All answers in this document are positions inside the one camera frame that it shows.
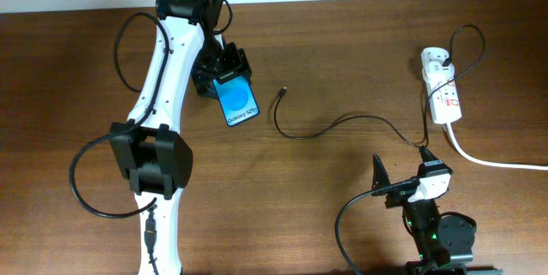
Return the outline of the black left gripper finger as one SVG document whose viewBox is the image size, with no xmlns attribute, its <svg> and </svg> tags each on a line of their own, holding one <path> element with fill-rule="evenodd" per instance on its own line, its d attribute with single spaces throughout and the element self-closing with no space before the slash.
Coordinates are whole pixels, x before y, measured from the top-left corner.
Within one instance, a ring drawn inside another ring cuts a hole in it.
<svg viewBox="0 0 548 275">
<path fill-rule="evenodd" d="M 249 62 L 247 60 L 247 56 L 245 54 L 245 51 L 244 50 L 239 50 L 238 55 L 239 55 L 239 58 L 240 58 L 240 61 L 241 61 L 241 68 L 238 71 L 239 76 L 244 77 L 245 80 L 247 81 L 247 83 L 249 85 L 251 85 L 252 84 L 252 82 L 251 82 L 252 70 L 251 70 Z"/>
<path fill-rule="evenodd" d="M 217 90 L 213 83 L 213 78 L 196 75 L 193 76 L 192 79 L 196 92 L 199 96 L 209 99 L 218 99 Z"/>
</svg>

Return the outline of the blue screen Galaxy smartphone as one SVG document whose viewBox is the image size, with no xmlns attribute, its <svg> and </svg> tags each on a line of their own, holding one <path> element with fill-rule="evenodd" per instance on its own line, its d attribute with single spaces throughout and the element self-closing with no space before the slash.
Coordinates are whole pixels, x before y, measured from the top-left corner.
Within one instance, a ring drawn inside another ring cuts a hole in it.
<svg viewBox="0 0 548 275">
<path fill-rule="evenodd" d="M 245 77 L 238 76 L 224 84 L 217 81 L 213 83 L 229 127 L 234 127 L 259 115 L 259 106 Z"/>
</svg>

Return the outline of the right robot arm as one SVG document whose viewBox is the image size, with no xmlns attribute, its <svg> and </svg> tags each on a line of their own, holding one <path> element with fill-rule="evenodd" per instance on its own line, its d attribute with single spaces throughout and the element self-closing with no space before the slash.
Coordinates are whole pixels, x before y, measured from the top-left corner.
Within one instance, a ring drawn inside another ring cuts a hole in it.
<svg viewBox="0 0 548 275">
<path fill-rule="evenodd" d="M 473 260 L 477 224 L 461 213 L 438 210 L 436 199 L 447 192 L 453 170 L 425 146 L 420 156 L 416 176 L 392 183 L 380 157 L 373 155 L 373 194 L 385 197 L 386 208 L 402 209 L 420 257 L 405 265 L 405 273 L 465 274 L 466 264 Z"/>
</svg>

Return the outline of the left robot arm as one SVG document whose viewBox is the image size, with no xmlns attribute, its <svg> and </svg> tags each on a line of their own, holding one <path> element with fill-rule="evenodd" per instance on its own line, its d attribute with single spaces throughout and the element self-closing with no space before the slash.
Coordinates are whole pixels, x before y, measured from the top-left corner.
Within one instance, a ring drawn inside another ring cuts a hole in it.
<svg viewBox="0 0 548 275">
<path fill-rule="evenodd" d="M 259 113 L 244 50 L 217 28 L 227 0 L 156 0 L 157 35 L 145 83 L 110 145 L 140 210 L 141 274 L 180 274 L 179 204 L 194 156 L 181 136 L 187 86 L 219 102 L 228 126 Z"/>
</svg>

